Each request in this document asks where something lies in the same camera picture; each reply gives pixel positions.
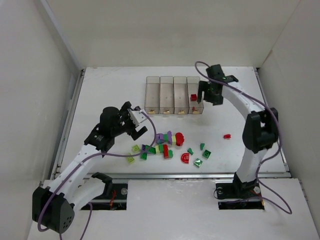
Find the red square lego brick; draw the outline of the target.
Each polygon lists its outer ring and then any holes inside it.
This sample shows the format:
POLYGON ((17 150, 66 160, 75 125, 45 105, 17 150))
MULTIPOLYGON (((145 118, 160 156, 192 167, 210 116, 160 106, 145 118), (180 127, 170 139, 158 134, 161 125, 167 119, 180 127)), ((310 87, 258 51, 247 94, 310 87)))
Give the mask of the red square lego brick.
POLYGON ((190 95, 190 101, 191 101, 191 102, 196 102, 197 100, 198 100, 197 94, 191 94, 191 95, 190 95))

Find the green square lego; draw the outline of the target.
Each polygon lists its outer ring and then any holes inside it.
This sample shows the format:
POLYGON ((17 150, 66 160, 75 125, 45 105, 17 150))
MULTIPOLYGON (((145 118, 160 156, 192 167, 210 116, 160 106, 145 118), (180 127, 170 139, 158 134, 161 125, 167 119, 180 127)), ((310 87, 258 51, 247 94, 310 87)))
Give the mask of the green square lego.
POLYGON ((203 161, 199 158, 197 158, 194 162, 193 162, 193 165, 197 168, 200 168, 203 164, 203 161))
POLYGON ((211 156, 211 151, 205 149, 204 152, 202 153, 202 157, 205 159, 209 159, 209 157, 211 156))

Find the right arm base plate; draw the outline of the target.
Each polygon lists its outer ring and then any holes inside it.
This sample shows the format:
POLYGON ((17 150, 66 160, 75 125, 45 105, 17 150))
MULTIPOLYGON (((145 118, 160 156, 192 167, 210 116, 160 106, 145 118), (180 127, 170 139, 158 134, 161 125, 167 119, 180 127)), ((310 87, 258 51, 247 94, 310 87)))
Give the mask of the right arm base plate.
POLYGON ((231 182, 215 184, 215 198, 219 210, 264 210, 260 186, 254 185, 240 189, 231 182))

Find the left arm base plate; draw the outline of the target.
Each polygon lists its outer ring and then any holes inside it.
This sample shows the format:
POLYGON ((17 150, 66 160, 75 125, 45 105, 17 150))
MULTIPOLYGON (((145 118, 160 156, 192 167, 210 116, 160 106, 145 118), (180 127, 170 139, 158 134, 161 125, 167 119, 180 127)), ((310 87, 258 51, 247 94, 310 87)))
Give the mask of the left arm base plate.
POLYGON ((116 182, 110 191, 91 200, 93 211, 124 211, 127 209, 128 183, 116 182))

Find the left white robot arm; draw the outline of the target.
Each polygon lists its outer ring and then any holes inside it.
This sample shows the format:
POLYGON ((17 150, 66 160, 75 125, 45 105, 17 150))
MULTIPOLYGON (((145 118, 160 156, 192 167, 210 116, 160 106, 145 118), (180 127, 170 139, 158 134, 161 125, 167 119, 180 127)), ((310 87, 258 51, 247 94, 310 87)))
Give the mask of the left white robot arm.
POLYGON ((77 211, 95 197, 111 192, 113 180, 103 173, 94 173, 85 184, 82 181, 94 165, 111 156, 109 151, 116 137, 127 134, 137 140, 148 130, 145 126, 140 130, 137 127, 148 119, 144 109, 132 108, 129 101, 121 108, 108 106, 102 110, 98 124, 72 162, 47 187, 39 186, 33 192, 32 220, 40 232, 65 233, 77 211))

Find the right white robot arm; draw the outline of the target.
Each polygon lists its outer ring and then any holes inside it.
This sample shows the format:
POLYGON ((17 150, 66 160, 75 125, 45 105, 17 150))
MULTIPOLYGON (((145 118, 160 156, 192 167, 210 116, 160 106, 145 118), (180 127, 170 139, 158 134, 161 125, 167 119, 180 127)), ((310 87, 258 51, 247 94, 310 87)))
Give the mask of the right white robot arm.
POLYGON ((250 199, 257 197, 258 172, 269 149, 279 139, 278 111, 250 96, 234 75, 225 75, 219 64, 208 65, 198 84, 197 101, 220 106, 228 100, 245 120, 242 141, 244 155, 231 183, 216 184, 219 200, 250 199))

